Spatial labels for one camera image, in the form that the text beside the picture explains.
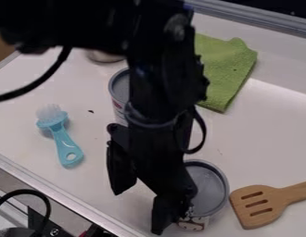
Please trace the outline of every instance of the green towel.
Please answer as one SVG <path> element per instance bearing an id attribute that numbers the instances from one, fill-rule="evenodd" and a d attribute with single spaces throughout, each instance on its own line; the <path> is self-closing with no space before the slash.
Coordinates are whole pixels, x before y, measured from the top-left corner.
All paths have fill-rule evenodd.
<path id="1" fill-rule="evenodd" d="M 254 66 L 258 53 L 239 38 L 230 41 L 196 35 L 196 52 L 202 55 L 204 74 L 210 80 L 206 101 L 200 106 L 224 112 Z"/>

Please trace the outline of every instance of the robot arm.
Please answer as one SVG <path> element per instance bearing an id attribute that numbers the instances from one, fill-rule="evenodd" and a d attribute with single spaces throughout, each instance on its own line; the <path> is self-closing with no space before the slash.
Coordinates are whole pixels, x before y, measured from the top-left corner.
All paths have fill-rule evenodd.
<path id="1" fill-rule="evenodd" d="M 14 6 L 12 16 L 7 6 Z M 57 67 L 72 47 L 127 57 L 129 127 L 108 126 L 108 174 L 115 194 L 140 179 L 157 195 L 152 210 L 156 234 L 184 218 L 198 192 L 183 157 L 205 142 L 206 127 L 194 104 L 206 99 L 209 83 L 195 55 L 192 16 L 183 2 L 173 0 L 0 1 L 0 32 L 21 53 L 64 46 Z M 194 119 L 204 137 L 188 150 Z"/>

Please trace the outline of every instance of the blue brush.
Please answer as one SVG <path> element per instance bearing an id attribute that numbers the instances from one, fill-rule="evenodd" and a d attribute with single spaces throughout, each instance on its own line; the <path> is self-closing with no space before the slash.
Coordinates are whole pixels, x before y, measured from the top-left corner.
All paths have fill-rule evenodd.
<path id="1" fill-rule="evenodd" d="M 60 163 L 65 168 L 72 168 L 83 160 L 83 151 L 67 134 L 64 123 L 68 114 L 61 111 L 58 105 L 49 105 L 36 113 L 39 119 L 37 127 L 42 130 L 49 129 L 53 133 L 57 145 Z"/>

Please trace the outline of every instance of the cable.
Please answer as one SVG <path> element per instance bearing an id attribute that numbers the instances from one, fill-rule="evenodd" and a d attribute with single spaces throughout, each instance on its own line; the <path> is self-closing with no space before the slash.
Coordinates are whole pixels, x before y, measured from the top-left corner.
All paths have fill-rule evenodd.
<path id="1" fill-rule="evenodd" d="M 22 96 L 24 94 L 29 93 L 30 91 L 34 90 L 35 88 L 39 87 L 41 84 L 46 82 L 53 74 L 59 69 L 59 67 L 67 60 L 68 56 L 70 55 L 72 47 L 69 46 L 64 46 L 62 51 L 60 52 L 57 61 L 52 65 L 49 70 L 43 74 L 39 79 L 33 81 L 32 83 L 18 88 L 15 91 L 5 93 L 5 94 L 0 94 L 0 102 L 14 99 L 16 97 Z"/>
<path id="2" fill-rule="evenodd" d="M 40 197 L 45 202 L 46 213 L 45 213 L 44 219 L 43 219 L 41 225 L 39 226 L 39 228 L 37 228 L 37 230 L 35 230 L 35 232 L 30 237 L 42 236 L 43 229 L 45 228 L 45 226 L 46 226 L 46 224 L 49 220 L 49 217 L 51 216 L 51 210 L 52 210 L 51 204 L 50 204 L 48 198 L 44 194 L 42 194 L 41 192 L 35 191 L 35 190 L 20 189 L 20 190 L 13 191 L 11 193 L 7 193 L 6 195 L 0 197 L 0 205 L 2 205 L 4 202 L 6 202 L 9 198 L 11 198 L 13 196 L 17 196 L 17 195 L 22 195 L 22 194 L 30 194 L 30 195 Z"/>

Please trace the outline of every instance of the white tabletop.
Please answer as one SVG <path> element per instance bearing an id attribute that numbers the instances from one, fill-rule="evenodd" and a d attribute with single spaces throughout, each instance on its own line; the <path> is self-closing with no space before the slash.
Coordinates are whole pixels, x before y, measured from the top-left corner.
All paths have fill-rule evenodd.
<path id="1" fill-rule="evenodd" d="M 306 39 L 201 15 L 196 15 L 194 22 L 199 32 L 210 36 L 244 39 L 259 51 L 259 62 L 225 114 L 198 109 L 209 135 L 202 151 L 187 158 L 205 159 L 221 168 L 232 191 L 251 184 L 282 187 L 306 181 Z M 40 76 L 58 52 L 19 56 L 0 69 L 0 93 Z M 115 196 L 108 183 L 106 127 L 114 121 L 108 81 L 125 67 L 125 63 L 94 65 L 82 50 L 74 50 L 50 81 L 19 99 L 0 104 L 0 154 L 139 234 L 151 236 L 154 194 L 139 181 L 131 190 Z M 77 168 L 63 168 L 53 140 L 35 126 L 36 109 L 51 103 L 69 113 L 68 132 L 85 153 Z M 192 143 L 199 139 L 195 127 Z M 164 236 L 188 234 L 306 236 L 306 201 L 291 206 L 277 222 L 254 231 L 242 230 L 229 206 L 206 231 L 186 232 L 173 225 L 164 232 Z"/>

